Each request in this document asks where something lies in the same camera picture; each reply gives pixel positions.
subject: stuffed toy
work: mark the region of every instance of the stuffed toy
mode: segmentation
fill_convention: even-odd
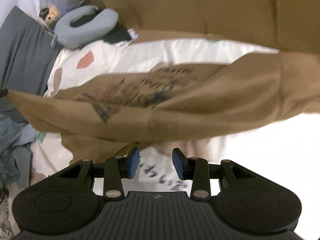
[[[45,22],[45,24],[53,29],[58,20],[61,17],[60,11],[55,6],[51,6],[50,8],[44,8],[40,11],[39,15]]]

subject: cardboard flap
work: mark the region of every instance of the cardboard flap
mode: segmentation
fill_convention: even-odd
[[[172,40],[172,39],[209,39],[222,40],[224,39],[218,35],[203,35],[202,33],[191,32],[177,32],[177,31],[157,31],[157,30],[136,30],[139,34],[137,39],[132,43],[158,41],[158,40]]]
[[[197,0],[130,0],[147,30],[206,33]]]
[[[118,12],[119,22],[127,29],[141,28],[141,21],[135,7],[129,0],[86,0],[88,4],[94,4],[100,9],[111,8]]]
[[[320,0],[277,0],[277,47],[320,53]]]
[[[199,0],[208,33],[275,47],[274,0]]]

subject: gray cushion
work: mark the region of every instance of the gray cushion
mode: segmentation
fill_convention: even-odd
[[[93,5],[79,7],[63,16],[55,27],[57,42],[67,49],[77,49],[83,44],[96,41],[110,32],[117,24],[119,15],[112,9],[105,9],[92,21],[80,27],[70,24],[84,15],[94,14],[98,8]]]

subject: blue fabric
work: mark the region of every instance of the blue fabric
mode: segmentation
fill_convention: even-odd
[[[0,187],[15,181],[21,188],[29,186],[29,145],[38,136],[39,133],[30,124],[16,123],[0,114]]]

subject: black ribbed plate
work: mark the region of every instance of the black ribbed plate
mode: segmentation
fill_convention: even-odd
[[[251,236],[229,228],[207,203],[185,192],[130,192],[106,203],[100,215],[76,232],[40,236],[22,232],[15,240],[301,240],[293,232]]]

